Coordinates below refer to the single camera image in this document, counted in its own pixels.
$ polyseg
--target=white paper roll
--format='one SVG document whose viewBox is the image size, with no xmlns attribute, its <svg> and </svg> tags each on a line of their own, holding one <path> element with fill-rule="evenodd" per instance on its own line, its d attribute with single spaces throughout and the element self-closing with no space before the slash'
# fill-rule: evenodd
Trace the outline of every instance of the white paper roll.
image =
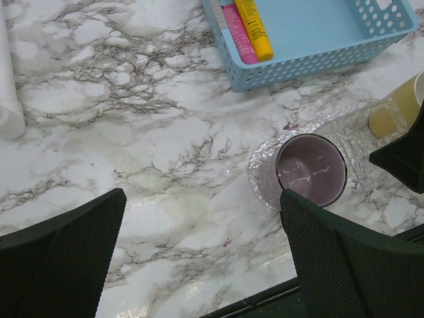
<svg viewBox="0 0 424 318">
<path fill-rule="evenodd" d="M 0 5 L 0 138 L 14 139 L 25 132 L 22 105 L 18 102 L 6 20 L 3 4 Z"/>
</svg>

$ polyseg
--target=light blue plastic basket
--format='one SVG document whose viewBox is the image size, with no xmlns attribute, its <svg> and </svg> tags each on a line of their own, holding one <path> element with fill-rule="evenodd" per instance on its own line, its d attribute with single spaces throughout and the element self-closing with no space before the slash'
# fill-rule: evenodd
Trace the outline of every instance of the light blue plastic basket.
<svg viewBox="0 0 424 318">
<path fill-rule="evenodd" d="M 202 0 L 235 91 L 371 60 L 419 26 L 407 0 L 385 9 L 376 0 L 256 0 L 274 58 L 247 65 L 222 13 L 221 5 L 232 2 Z"/>
</svg>

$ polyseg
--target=textured glass tray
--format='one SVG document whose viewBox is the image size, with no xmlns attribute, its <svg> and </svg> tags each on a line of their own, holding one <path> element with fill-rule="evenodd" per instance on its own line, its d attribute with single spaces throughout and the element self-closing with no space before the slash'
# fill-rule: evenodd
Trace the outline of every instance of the textured glass tray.
<svg viewBox="0 0 424 318">
<path fill-rule="evenodd" d="M 385 108 L 397 125 L 394 134 L 382 139 L 377 138 L 368 126 L 371 113 Z M 273 206 L 262 195 L 262 184 L 259 178 L 261 165 L 278 151 L 283 143 L 297 135 L 313 133 L 329 139 L 340 150 L 348 166 L 348 185 L 351 190 L 370 191 L 389 182 L 396 182 L 383 169 L 371 164 L 368 157 L 371 152 L 381 148 L 407 132 L 405 119 L 392 99 L 384 99 L 373 103 L 356 103 L 345 107 L 302 127 L 284 131 L 275 138 L 263 142 L 252 154 L 248 163 L 248 178 L 250 186 L 263 204 L 279 211 L 280 207 Z"/>
</svg>

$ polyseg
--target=pink marker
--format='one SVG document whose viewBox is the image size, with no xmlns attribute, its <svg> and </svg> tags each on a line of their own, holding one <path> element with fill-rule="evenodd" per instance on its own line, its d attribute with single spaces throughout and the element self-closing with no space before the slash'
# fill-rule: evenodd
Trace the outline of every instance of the pink marker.
<svg viewBox="0 0 424 318">
<path fill-rule="evenodd" d="M 258 57 L 256 56 L 256 53 L 249 41 L 249 37 L 247 36 L 246 29 L 241 21 L 236 5 L 234 3 L 231 5 L 224 5 L 223 14 L 228 24 L 230 34 L 236 44 L 240 59 L 245 64 L 259 63 Z"/>
</svg>

